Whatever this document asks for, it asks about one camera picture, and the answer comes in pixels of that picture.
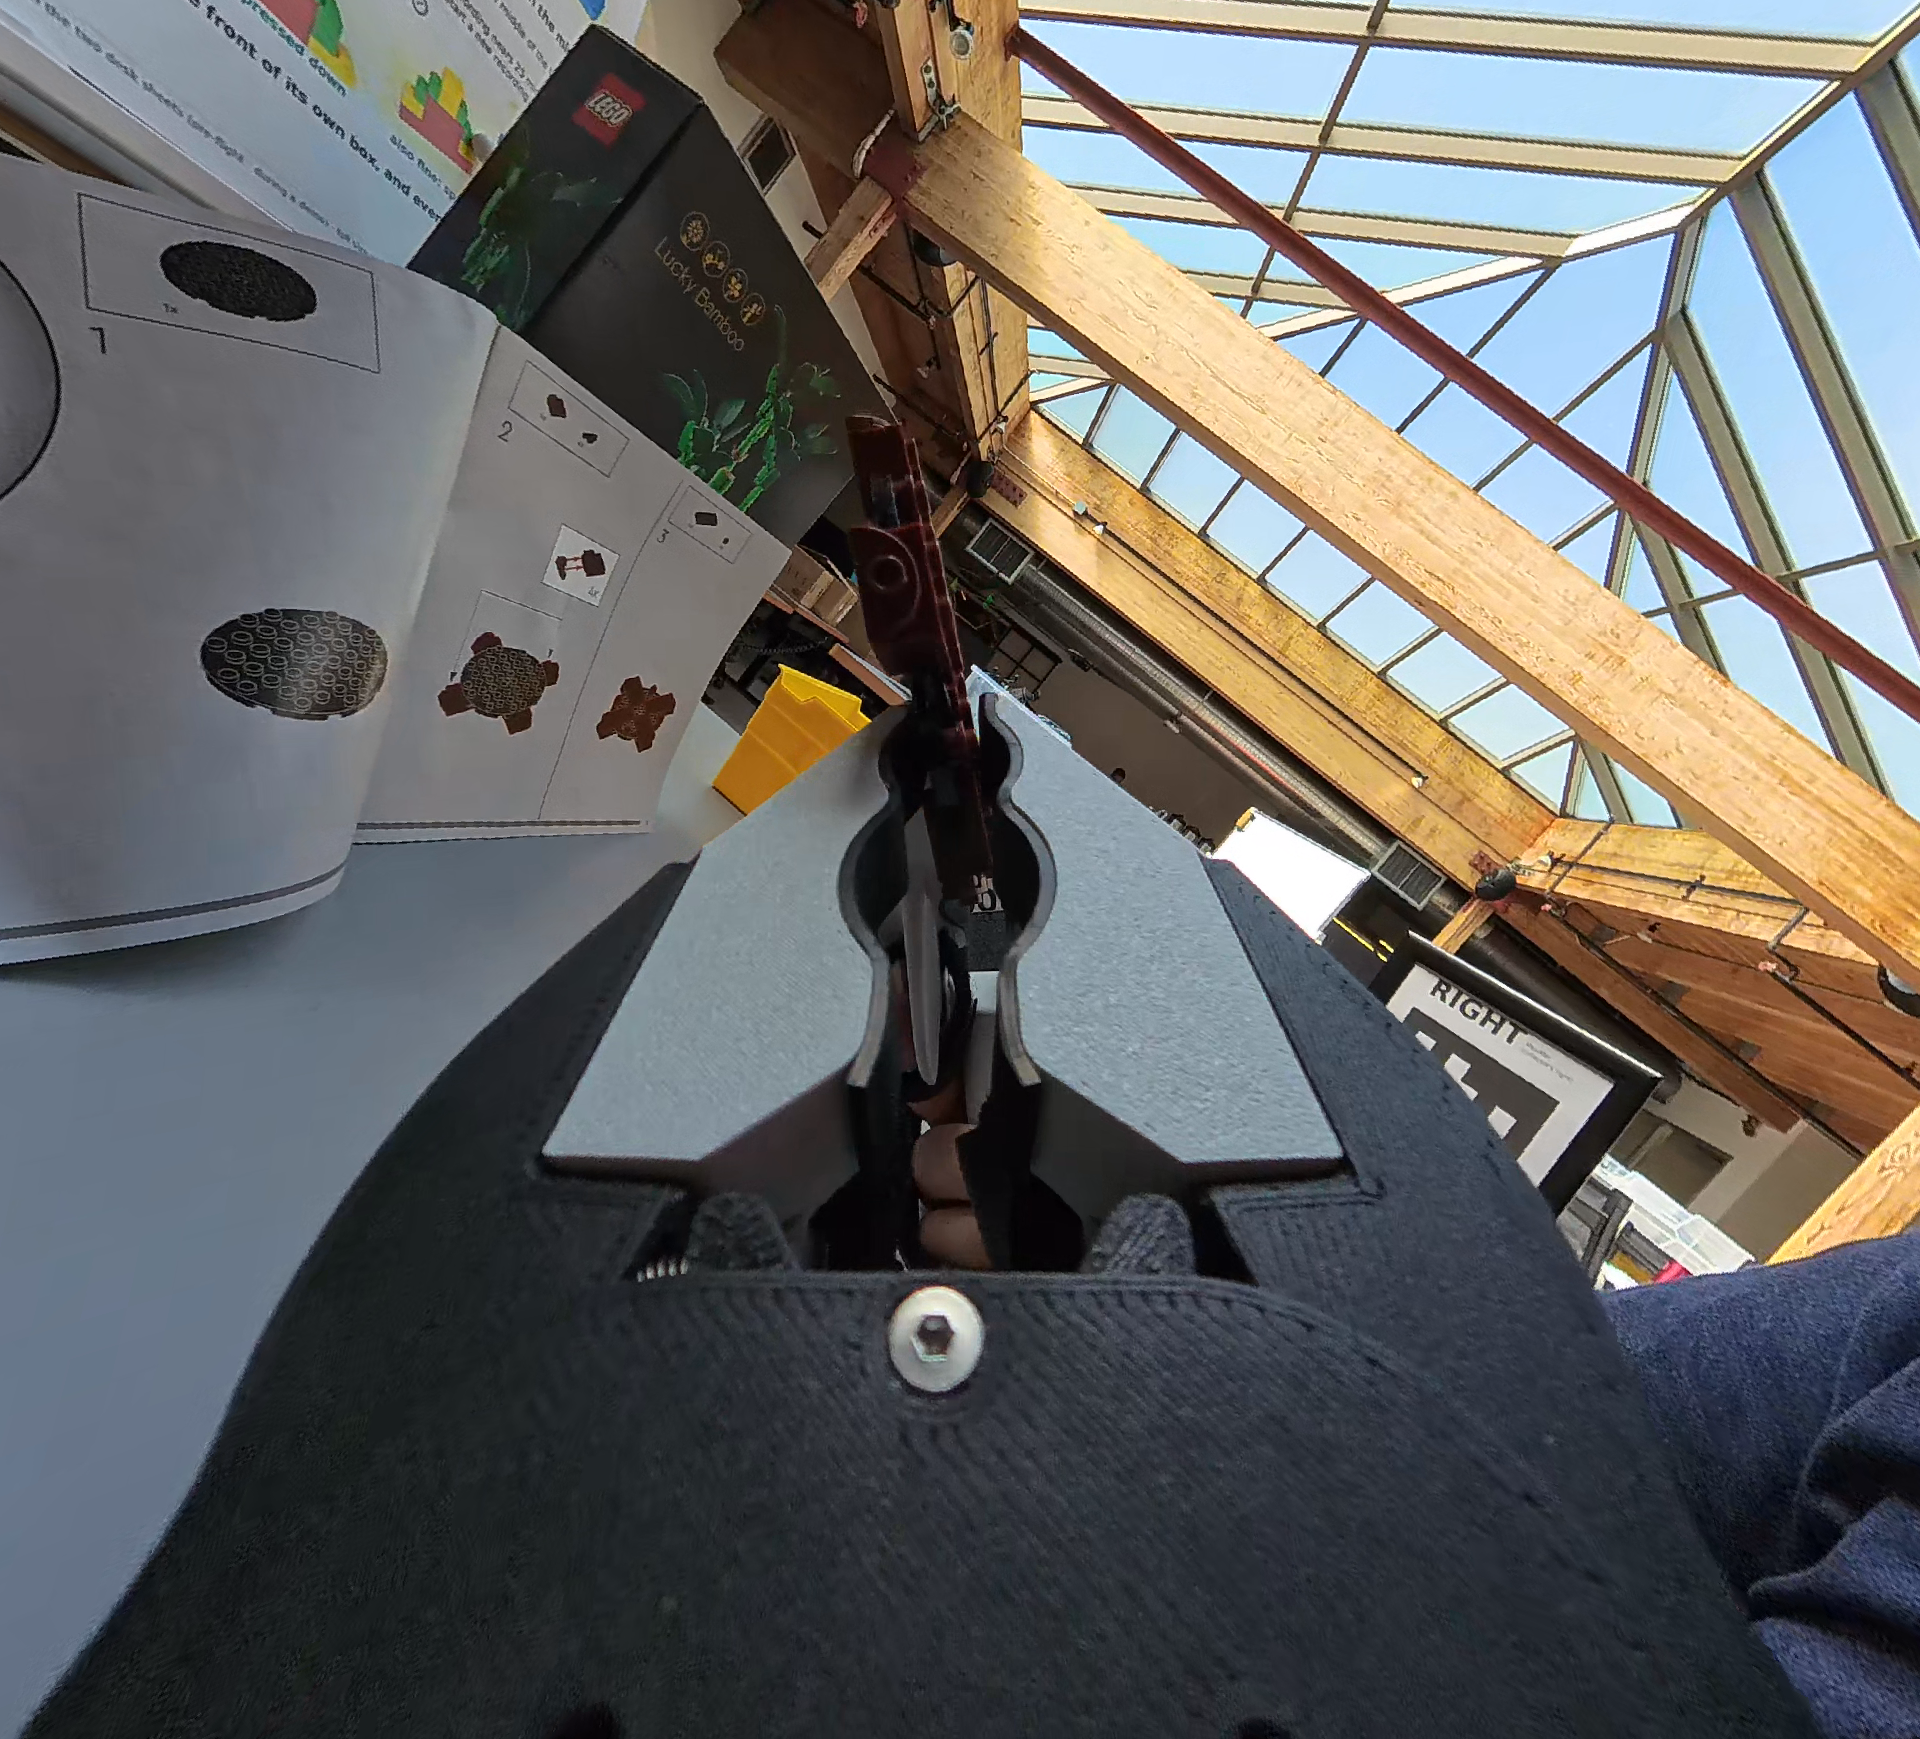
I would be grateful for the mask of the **red ceiling pipe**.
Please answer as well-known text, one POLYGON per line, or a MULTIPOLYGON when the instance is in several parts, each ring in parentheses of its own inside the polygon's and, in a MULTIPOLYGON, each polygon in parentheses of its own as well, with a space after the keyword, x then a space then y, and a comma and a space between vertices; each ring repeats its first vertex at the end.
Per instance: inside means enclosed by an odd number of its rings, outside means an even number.
POLYGON ((1330 252, 1283 220, 1269 204, 1235 186, 1186 144, 1176 143, 1152 121, 1145 119, 1138 110, 1026 30, 1015 29, 1007 39, 1007 48, 1021 62, 1059 87, 1071 102, 1154 159, 1185 186, 1217 206, 1238 227, 1259 237, 1286 263, 1293 263, 1315 283, 1327 287, 1330 295, 1363 322, 1384 332, 1445 380, 1473 397, 1477 405, 1517 431, 1526 442, 1550 453, 1574 476, 1602 492, 1643 531, 1665 540, 1673 552, 1684 554, 1710 576, 1715 576, 1731 594, 1767 614, 1784 632, 1806 641, 1838 669, 1850 671, 1861 686, 1881 695, 1904 716, 1917 716, 1917 687, 1904 671, 1842 632, 1796 592, 1763 576, 1737 552, 1722 545, 1711 533, 1661 501, 1628 471, 1609 465, 1562 423, 1530 405, 1509 385, 1501 382, 1474 358, 1440 338, 1404 307, 1335 260, 1330 252))

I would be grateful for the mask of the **brown toy brick assembly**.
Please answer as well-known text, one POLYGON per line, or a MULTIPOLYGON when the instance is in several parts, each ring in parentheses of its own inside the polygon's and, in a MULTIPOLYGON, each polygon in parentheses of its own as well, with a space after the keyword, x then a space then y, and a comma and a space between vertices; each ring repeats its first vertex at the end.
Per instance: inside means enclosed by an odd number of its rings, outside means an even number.
POLYGON ((861 521, 854 583, 875 663, 905 689, 893 764, 919 810, 944 898, 999 906, 968 663, 957 639, 941 538, 913 441, 890 418, 848 418, 861 521))

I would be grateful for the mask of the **yellow plastic bin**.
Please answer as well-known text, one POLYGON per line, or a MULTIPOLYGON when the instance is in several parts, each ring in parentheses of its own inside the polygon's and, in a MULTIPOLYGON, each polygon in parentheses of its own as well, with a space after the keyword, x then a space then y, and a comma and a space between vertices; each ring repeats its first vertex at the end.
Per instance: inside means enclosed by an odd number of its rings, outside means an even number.
POLYGON ((753 814, 868 724, 859 698, 783 665, 711 780, 734 810, 753 814))

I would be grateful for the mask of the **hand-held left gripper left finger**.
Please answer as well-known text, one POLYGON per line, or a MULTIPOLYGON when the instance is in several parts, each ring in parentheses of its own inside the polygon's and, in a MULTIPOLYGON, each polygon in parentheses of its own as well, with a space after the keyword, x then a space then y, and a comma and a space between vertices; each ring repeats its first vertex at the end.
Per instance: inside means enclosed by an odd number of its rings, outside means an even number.
POLYGON ((850 1084, 874 1079, 901 814, 868 724, 707 841, 545 1146, 559 1172, 848 1185, 850 1084))

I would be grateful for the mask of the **person's right forearm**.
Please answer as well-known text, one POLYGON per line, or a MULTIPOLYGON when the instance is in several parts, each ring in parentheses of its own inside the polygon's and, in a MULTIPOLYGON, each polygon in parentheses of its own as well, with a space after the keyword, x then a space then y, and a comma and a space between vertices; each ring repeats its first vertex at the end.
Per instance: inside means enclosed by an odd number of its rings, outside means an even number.
POLYGON ((1715 1565, 1819 1732, 1916 1735, 1916 1231, 1602 1302, 1715 1565))

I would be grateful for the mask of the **white screen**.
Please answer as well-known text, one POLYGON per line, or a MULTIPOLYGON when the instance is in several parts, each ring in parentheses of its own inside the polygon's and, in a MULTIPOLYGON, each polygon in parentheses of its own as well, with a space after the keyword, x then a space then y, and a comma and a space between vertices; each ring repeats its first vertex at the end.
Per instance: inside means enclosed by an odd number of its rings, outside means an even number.
POLYGON ((1357 887, 1371 881, 1366 868, 1259 810, 1243 814, 1213 858, 1236 868, 1315 942, 1357 887))

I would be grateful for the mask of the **black toy brick box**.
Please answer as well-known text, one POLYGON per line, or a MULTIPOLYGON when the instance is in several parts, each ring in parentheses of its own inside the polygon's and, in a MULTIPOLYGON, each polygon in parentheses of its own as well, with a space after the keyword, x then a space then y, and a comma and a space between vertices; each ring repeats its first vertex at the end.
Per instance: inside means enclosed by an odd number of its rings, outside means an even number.
POLYGON ((886 406, 698 93, 589 26, 408 269, 465 293, 774 538, 886 406))

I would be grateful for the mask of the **open building instruction booklet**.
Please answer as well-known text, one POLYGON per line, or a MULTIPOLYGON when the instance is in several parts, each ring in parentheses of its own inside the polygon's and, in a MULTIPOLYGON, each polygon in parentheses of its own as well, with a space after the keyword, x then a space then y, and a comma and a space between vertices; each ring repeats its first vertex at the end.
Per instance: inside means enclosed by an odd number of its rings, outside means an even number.
POLYGON ((467 297, 3 159, 1 951, 642 833, 787 562, 467 297))

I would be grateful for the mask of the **grey ventilation duct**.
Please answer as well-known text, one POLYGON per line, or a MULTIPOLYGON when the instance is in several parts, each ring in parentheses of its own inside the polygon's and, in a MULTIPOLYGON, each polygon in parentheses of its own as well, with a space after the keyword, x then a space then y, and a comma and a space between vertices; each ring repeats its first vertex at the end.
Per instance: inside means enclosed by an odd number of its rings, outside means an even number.
POLYGON ((1380 821, 1347 802, 1133 623, 1035 549, 1019 583, 963 557, 988 515, 963 511, 944 552, 955 576, 962 643, 1123 792, 1206 846, 1248 810, 1269 814, 1368 868, 1391 843, 1380 821))

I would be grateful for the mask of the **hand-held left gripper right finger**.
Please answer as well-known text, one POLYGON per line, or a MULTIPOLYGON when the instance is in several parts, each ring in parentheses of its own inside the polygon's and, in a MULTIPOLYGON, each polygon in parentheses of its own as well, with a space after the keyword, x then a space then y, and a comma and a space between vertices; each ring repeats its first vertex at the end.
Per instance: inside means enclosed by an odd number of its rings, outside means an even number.
POLYGON ((1039 866, 1007 955, 1001 1042, 1039 1094, 1043 1182, 1328 1177, 1342 1144, 1202 853, 1004 695, 978 700, 1008 753, 999 803, 1039 866))

